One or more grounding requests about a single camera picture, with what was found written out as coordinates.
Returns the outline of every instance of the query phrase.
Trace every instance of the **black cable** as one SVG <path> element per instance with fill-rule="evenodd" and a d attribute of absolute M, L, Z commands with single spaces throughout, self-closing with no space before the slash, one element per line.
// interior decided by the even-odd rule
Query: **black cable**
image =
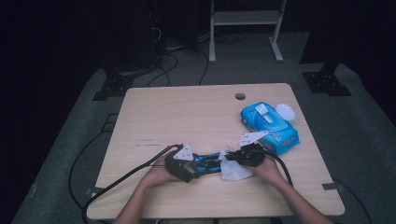
<path fill-rule="evenodd" d="M 219 35 L 216 35 L 215 41 L 217 44 L 231 45 L 233 43 L 236 43 L 236 42 L 239 42 L 239 41 L 242 41 L 245 39 L 244 34 L 240 34 L 240 35 L 241 35 L 241 37 L 238 37 L 237 34 L 219 34 Z"/>
<path fill-rule="evenodd" d="M 366 207 L 364 206 L 364 204 L 363 204 L 363 202 L 361 201 L 361 199 L 358 197 L 358 195 L 356 195 L 356 193 L 353 192 L 343 181 L 341 181 L 341 180 L 339 180 L 339 179 L 337 179 L 337 178 L 335 178 L 335 177 L 333 177 L 333 176 L 332 176 L 332 179 L 335 180 L 335 182 L 338 182 L 339 184 L 341 184 L 341 186 L 343 186 L 344 188 L 346 188 L 346 189 L 352 194 L 352 196 L 356 199 L 356 201 L 358 201 L 358 203 L 361 205 L 361 208 L 363 209 L 364 214 L 365 214 L 366 217 L 367 217 L 367 220 L 369 221 L 370 224 L 372 224 L 373 221 L 372 221 L 372 219 L 371 219 L 371 217 L 370 217 L 370 214 L 369 214 L 369 212 L 367 211 L 367 209 L 366 209 Z"/>
<path fill-rule="evenodd" d="M 84 223 L 88 224 L 88 217 L 87 217 L 87 210 L 88 210 L 88 206 L 90 206 L 90 204 L 95 201 L 97 198 L 99 198 L 100 196 L 102 196 L 103 194 L 105 194 L 106 192 L 108 192 L 109 190 L 113 189 L 114 187 L 116 187 L 120 182 L 124 181 L 126 178 L 128 178 L 129 176 L 133 175 L 134 173 L 136 173 L 137 171 L 150 166 L 153 162 L 155 162 L 156 160 L 158 160 L 163 154 L 165 154 L 166 152 L 168 152 L 170 149 L 172 149 L 173 147 L 178 147 L 178 145 L 172 145 L 169 147 L 166 147 L 165 149 L 163 149 L 160 153 L 158 153 L 156 156 L 154 156 L 152 159 L 150 159 L 149 161 L 146 161 L 145 163 L 137 166 L 136 168 L 134 168 L 132 171 L 130 171 L 128 174 L 124 175 L 123 177 L 121 177 L 120 179 L 116 180 L 114 183 L 110 184 L 108 187 L 106 187 L 105 189 L 102 189 L 101 191 L 99 191 L 97 194 L 95 194 L 93 197 L 91 197 L 91 199 L 89 201 L 87 201 L 85 203 L 85 205 L 82 208 L 82 220 L 84 221 Z"/>
<path fill-rule="evenodd" d="M 204 54 L 205 59 L 206 59 L 205 71 L 204 71 L 204 73 L 202 74 L 201 80 L 199 81 L 199 84 L 198 84 L 198 86 L 201 86 L 202 81 L 204 80 L 204 76 L 206 75 L 207 67 L 209 66 L 209 59 L 207 58 L 207 55 L 206 55 L 201 49 L 199 49 L 199 50 L 202 52 L 202 54 Z"/>
<path fill-rule="evenodd" d="M 169 77 L 168 72 L 165 71 L 165 69 L 163 69 L 163 64 L 162 64 L 162 63 L 161 63 L 161 70 L 163 70 L 163 72 L 165 72 L 166 79 L 168 80 L 168 86 L 172 86 L 172 84 L 171 84 L 171 78 Z"/>
<path fill-rule="evenodd" d="M 146 87 L 149 87 L 149 85 L 151 85 L 151 83 L 153 81 L 155 81 L 157 78 L 163 76 L 163 75 L 167 75 L 168 72 L 172 71 L 174 68 L 176 68 L 176 66 L 178 65 L 178 58 L 172 54 L 169 54 L 168 56 L 173 57 L 176 60 L 176 63 L 168 70 L 164 70 L 164 72 L 160 73 L 158 76 L 154 77 Z"/>
<path fill-rule="evenodd" d="M 290 176 L 290 174 L 289 174 L 289 170 L 288 170 L 288 168 L 286 167 L 285 162 L 283 162 L 276 154 L 274 154 L 274 153 L 272 153 L 272 152 L 270 152 L 270 151 L 264 150 L 264 153 L 265 153 L 266 155 L 268 155 L 268 156 L 274 158 L 277 162 L 279 162 L 280 166 L 282 166 L 282 169 L 283 169 L 283 171 L 285 172 L 285 175 L 286 175 L 286 178 L 288 179 L 289 184 L 293 187 L 293 182 L 291 181 L 291 176 Z"/>
<path fill-rule="evenodd" d="M 111 127 L 107 128 L 107 129 L 105 129 L 105 130 L 102 130 L 102 131 L 101 131 L 99 134 L 97 134 L 93 139 L 91 139 L 91 141 L 89 141 L 89 142 L 82 148 L 82 150 L 78 153 L 77 157 L 76 157 L 75 160 L 73 161 L 72 167 L 71 167 L 70 172 L 69 172 L 68 187 L 69 187 L 70 196 L 72 197 L 73 201 L 75 202 L 75 204 L 76 204 L 80 209 L 82 209 L 82 205 L 79 203 L 79 201 L 77 200 L 77 198 L 76 198 L 76 196 L 74 195 L 73 190 L 72 190 L 72 175 L 73 175 L 73 171 L 74 171 L 74 168 L 75 168 L 75 166 L 76 166 L 76 163 L 77 163 L 78 159 L 80 158 L 80 156 L 82 155 L 82 153 L 88 148 L 88 146 L 89 146 L 92 142 L 94 142 L 97 138 L 99 138 L 103 133 L 109 133 L 109 130 L 111 130 L 112 128 L 114 128 L 114 126 L 115 126 L 115 125 L 112 125 Z"/>

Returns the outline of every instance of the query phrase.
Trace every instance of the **wet wipes package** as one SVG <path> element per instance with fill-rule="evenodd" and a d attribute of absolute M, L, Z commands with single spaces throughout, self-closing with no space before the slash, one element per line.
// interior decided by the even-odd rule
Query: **wet wipes package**
<path fill-rule="evenodd" d="M 259 139 L 259 142 L 279 156 L 299 144 L 300 140 L 297 130 L 287 120 L 282 118 L 278 112 L 267 103 L 258 102 L 245 107 L 241 112 L 241 117 L 242 123 L 251 133 L 268 132 L 268 134 Z"/>

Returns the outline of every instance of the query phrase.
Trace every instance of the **dark background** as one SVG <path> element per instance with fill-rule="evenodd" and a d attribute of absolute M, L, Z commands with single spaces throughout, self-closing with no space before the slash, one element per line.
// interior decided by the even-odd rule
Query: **dark background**
<path fill-rule="evenodd" d="M 14 217 L 81 90 L 104 59 L 114 66 L 156 66 L 161 49 L 153 44 L 150 27 L 194 45 L 208 29 L 208 2 L 1 1 L 2 222 Z M 227 4 L 217 1 L 220 8 Z M 231 6 L 259 9 L 276 1 L 232 1 Z M 281 32 L 310 31 L 302 63 L 335 58 L 349 66 L 394 122 L 394 9 L 391 1 L 289 0 Z"/>

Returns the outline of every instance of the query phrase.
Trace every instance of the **circular hole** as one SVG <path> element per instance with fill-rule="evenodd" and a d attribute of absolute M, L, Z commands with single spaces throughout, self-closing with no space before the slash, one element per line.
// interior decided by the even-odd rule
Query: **circular hole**
<path fill-rule="evenodd" d="M 237 99 L 237 100 L 245 100 L 246 98 L 247 98 L 246 95 L 244 93 L 242 93 L 242 92 L 238 92 L 235 95 L 235 99 Z"/>

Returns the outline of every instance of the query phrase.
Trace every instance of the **table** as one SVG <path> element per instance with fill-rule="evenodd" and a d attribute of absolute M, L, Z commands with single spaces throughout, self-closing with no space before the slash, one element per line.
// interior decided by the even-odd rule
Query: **table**
<path fill-rule="evenodd" d="M 191 144 L 199 155 L 229 146 L 237 150 L 247 130 L 242 108 L 264 101 L 286 103 L 296 112 L 292 122 L 301 143 L 281 156 L 294 187 L 325 215 L 342 215 L 344 206 L 307 126 L 303 112 L 285 83 L 129 89 L 125 95 L 96 187 L 105 188 L 136 166 L 173 144 Z M 114 218 L 146 173 L 145 168 L 94 201 L 92 219 Z M 220 174 L 190 183 L 172 182 L 150 193 L 145 218 L 273 217 L 292 215 L 281 195 L 253 176 L 223 181 Z"/>
<path fill-rule="evenodd" d="M 277 46 L 280 25 L 285 13 L 287 0 L 282 0 L 279 10 L 251 11 L 215 11 L 214 0 L 211 1 L 209 61 L 216 61 L 215 26 L 217 25 L 274 25 L 274 34 L 269 37 L 271 48 L 278 63 L 283 62 L 282 54 Z"/>

